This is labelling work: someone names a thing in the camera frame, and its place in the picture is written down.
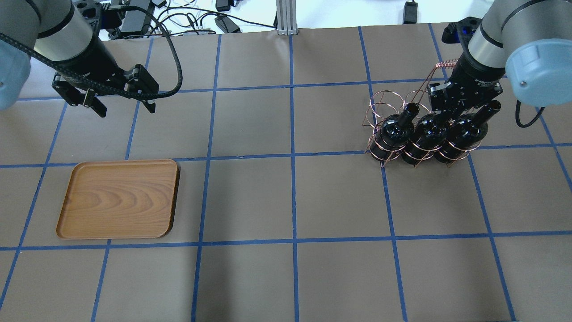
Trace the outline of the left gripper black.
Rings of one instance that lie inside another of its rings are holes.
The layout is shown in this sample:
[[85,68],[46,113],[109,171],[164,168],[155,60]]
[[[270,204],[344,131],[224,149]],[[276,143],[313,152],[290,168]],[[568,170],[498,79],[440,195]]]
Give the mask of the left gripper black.
[[107,108],[99,96],[118,94],[142,102],[149,113],[156,112],[159,84],[142,64],[130,69],[119,67],[101,42],[92,42],[76,57],[56,61],[64,72],[56,71],[52,88],[70,105],[88,106],[100,118]]

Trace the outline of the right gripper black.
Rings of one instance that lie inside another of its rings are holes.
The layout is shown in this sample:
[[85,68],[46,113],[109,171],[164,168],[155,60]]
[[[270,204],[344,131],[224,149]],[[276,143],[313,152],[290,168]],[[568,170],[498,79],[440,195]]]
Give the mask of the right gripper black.
[[470,54],[462,54],[443,84],[428,85],[433,111],[480,108],[503,93],[499,80],[504,68],[488,67]]

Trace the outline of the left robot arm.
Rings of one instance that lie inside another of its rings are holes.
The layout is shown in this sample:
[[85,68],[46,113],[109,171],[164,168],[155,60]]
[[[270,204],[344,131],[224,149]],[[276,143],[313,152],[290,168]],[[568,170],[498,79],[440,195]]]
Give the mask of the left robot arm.
[[20,97],[31,59],[55,70],[52,88],[71,106],[90,108],[104,118],[100,96],[117,94],[143,102],[155,112],[159,84],[141,64],[121,68],[99,37],[116,29],[138,6],[121,1],[3,0],[1,2],[1,109]]

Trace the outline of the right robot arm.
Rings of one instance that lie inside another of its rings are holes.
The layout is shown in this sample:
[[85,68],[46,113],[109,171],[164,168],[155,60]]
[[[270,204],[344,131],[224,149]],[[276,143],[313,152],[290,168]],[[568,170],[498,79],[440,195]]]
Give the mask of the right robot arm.
[[449,79],[428,86],[433,110],[468,110],[502,92],[536,107],[571,101],[572,4],[569,0],[496,0],[483,18],[449,24],[442,42],[463,53]]

